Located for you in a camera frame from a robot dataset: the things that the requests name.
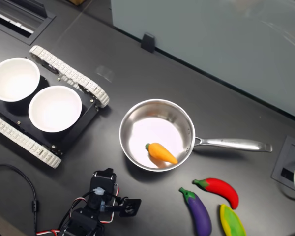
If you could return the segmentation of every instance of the paper bowl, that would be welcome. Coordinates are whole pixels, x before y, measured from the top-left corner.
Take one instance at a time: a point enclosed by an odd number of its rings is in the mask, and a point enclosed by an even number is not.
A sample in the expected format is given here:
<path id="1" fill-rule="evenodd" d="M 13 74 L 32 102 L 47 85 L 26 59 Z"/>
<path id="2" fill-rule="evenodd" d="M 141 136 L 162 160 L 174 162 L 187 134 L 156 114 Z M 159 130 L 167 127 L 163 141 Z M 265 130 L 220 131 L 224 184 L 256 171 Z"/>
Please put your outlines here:
<path id="1" fill-rule="evenodd" d="M 39 84 L 37 65 L 26 58 L 11 58 L 0 63 L 0 100 L 17 102 L 30 96 Z"/>
<path id="2" fill-rule="evenodd" d="M 71 127 L 80 117 L 82 101 L 65 86 L 51 86 L 38 92 L 29 104 L 32 124 L 45 132 L 56 133 Z"/>

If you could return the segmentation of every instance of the purple eggplant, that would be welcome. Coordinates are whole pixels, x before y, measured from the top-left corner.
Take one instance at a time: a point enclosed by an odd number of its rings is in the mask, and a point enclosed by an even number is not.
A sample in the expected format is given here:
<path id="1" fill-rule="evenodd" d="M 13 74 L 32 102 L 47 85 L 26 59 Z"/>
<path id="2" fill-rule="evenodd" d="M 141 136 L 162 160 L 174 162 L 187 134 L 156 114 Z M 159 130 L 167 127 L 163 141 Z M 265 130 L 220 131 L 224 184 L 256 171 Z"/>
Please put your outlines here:
<path id="1" fill-rule="evenodd" d="M 212 223 L 205 205 L 201 202 L 197 194 L 179 189 L 183 193 L 186 202 L 189 205 L 190 211 L 196 225 L 198 236 L 209 236 L 212 233 Z"/>

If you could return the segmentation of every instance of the toy chili pepper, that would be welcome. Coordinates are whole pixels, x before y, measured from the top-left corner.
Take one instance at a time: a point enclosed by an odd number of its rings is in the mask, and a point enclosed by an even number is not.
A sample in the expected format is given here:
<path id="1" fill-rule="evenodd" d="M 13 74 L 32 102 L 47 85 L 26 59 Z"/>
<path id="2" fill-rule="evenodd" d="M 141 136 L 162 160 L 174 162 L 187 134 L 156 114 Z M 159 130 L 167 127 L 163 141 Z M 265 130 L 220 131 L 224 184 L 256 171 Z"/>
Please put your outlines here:
<path id="1" fill-rule="evenodd" d="M 202 189 L 208 192 L 216 193 L 226 198 L 234 210 L 237 208 L 239 202 L 238 194 L 235 189 L 225 181 L 218 178 L 206 178 L 203 180 L 195 179 L 193 183 L 199 185 Z"/>
<path id="2" fill-rule="evenodd" d="M 212 224 L 205 205 L 195 193 L 183 188 L 180 188 L 179 191 L 183 193 L 192 212 L 198 236 L 209 236 L 212 232 Z"/>
<path id="3" fill-rule="evenodd" d="M 220 208 L 220 219 L 226 236 L 246 236 L 245 229 L 235 212 L 227 205 Z"/>

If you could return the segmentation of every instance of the red chili pepper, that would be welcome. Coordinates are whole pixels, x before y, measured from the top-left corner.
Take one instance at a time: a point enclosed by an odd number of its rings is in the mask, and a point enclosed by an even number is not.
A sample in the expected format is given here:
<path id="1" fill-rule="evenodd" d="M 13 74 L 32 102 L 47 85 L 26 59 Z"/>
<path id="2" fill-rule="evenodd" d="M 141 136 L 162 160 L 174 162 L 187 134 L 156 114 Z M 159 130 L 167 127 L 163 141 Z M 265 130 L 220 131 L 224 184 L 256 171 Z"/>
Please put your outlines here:
<path id="1" fill-rule="evenodd" d="M 210 193 L 216 193 L 226 198 L 230 202 L 232 209 L 235 210 L 237 208 L 239 202 L 238 194 L 235 189 L 225 181 L 218 178 L 206 178 L 203 180 L 195 179 L 193 183 Z"/>

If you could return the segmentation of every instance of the gray table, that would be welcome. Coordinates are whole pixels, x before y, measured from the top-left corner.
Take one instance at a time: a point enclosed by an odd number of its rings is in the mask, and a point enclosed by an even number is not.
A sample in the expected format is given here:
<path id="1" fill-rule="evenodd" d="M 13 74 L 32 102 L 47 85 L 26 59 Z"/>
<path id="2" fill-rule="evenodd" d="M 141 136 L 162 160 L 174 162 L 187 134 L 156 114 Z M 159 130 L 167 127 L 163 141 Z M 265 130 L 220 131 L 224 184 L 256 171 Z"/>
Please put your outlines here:
<path id="1" fill-rule="evenodd" d="M 57 227 L 72 201 L 87 192 L 91 175 L 111 167 L 120 195 L 141 198 L 135 218 L 116 217 L 107 236 L 193 235 L 190 213 L 180 187 L 195 191 L 206 205 L 213 236 L 222 235 L 217 207 L 227 203 L 191 180 L 221 178 L 239 194 L 236 213 L 248 235 L 295 235 L 295 193 L 271 179 L 286 135 L 295 137 L 295 122 L 158 53 L 150 54 L 131 38 L 95 20 L 90 12 L 62 1 L 44 1 L 57 15 L 34 44 L 40 45 L 95 80 L 110 96 L 88 129 L 53 170 L 0 134 L 0 163 L 20 168 L 32 180 L 41 203 L 38 229 Z M 0 62 L 28 55 L 30 46 L 0 31 Z M 95 73 L 104 66 L 112 81 Z M 43 76 L 51 73 L 40 67 Z M 127 160 L 119 144 L 119 124 L 136 103 L 162 98 L 182 106 L 204 138 L 247 138 L 273 145 L 273 153 L 198 147 L 179 168 L 149 173 Z M 32 234 L 31 192 L 14 173 L 0 172 L 0 215 Z"/>

